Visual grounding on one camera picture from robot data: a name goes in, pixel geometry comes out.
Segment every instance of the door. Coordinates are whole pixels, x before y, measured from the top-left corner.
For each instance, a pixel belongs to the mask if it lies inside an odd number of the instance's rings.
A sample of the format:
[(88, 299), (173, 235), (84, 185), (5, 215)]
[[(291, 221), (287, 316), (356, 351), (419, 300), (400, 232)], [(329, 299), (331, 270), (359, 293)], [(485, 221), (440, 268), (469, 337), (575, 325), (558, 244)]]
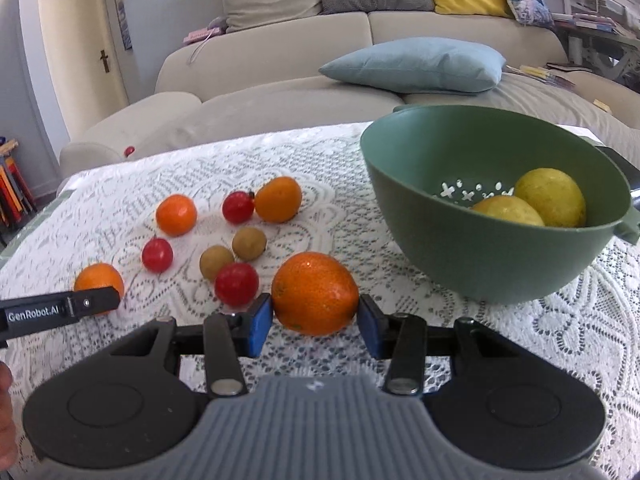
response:
[(127, 106), (104, 0), (38, 0), (47, 63), (71, 140)]

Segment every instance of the beige couch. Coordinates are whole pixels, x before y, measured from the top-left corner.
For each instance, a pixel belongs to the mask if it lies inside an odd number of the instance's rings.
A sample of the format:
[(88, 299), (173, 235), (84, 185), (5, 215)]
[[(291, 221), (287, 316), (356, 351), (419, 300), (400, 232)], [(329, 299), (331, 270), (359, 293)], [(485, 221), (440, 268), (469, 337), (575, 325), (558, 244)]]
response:
[[(235, 32), (171, 54), (156, 94), (87, 131), (60, 155), (65, 176), (215, 140), (321, 124), (375, 120), (409, 104), (467, 104), (514, 110), (543, 120), (588, 127), (640, 166), (640, 96), (587, 73), (570, 75), (577, 91), (505, 74), (494, 90), (477, 96), (396, 95), (318, 75), (318, 68), (372, 44), (412, 36), (477, 41), (500, 51), (511, 66), (566, 62), (555, 35), (489, 16), (433, 12), (353, 12), (315, 16)], [(612, 115), (591, 104), (609, 104)]]

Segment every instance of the tomato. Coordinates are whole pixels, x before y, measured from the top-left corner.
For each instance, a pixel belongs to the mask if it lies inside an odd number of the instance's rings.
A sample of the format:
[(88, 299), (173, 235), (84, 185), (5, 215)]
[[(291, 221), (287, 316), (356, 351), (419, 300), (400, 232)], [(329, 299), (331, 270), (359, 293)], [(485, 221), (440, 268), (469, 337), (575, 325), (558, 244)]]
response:
[(246, 222), (254, 214), (254, 194), (234, 191), (222, 203), (222, 216), (232, 224)]
[(260, 278), (255, 269), (249, 264), (238, 263), (222, 267), (216, 276), (214, 290), (222, 303), (239, 308), (255, 298), (259, 285)]
[(165, 272), (174, 260), (174, 250), (164, 238), (152, 238), (142, 249), (142, 264), (151, 272)]

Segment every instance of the finger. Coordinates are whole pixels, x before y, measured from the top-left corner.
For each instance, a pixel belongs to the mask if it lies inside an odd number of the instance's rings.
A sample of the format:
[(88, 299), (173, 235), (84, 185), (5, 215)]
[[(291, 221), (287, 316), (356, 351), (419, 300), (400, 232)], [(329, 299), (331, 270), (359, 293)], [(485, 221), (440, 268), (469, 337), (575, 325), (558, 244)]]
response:
[(11, 397), (7, 392), (0, 394), (0, 431), (8, 428), (14, 422), (14, 409)]
[(0, 457), (0, 471), (6, 471), (12, 465), (15, 464), (15, 461), (18, 459), (18, 446), (14, 445), (12, 448), (4, 455)]
[(9, 386), (14, 382), (14, 377), (11, 375), (9, 367), (0, 361), (0, 392), (5, 392), (9, 389)]
[(13, 446), (15, 446), (15, 424), (12, 423), (0, 431), (0, 457), (11, 453)]

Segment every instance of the green bowl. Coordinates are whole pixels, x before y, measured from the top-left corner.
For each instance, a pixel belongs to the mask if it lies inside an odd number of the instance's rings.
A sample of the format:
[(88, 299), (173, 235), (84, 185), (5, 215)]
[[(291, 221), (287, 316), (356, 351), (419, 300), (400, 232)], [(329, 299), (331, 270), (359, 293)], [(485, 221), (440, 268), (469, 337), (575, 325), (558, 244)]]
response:
[[(640, 213), (600, 150), (558, 126), (494, 108), (400, 107), (363, 133), (360, 147), (396, 242), (432, 280), (475, 300), (519, 303), (578, 276), (613, 235), (635, 244)], [(587, 227), (491, 218), (469, 206), (509, 193), (535, 168), (571, 175)]]

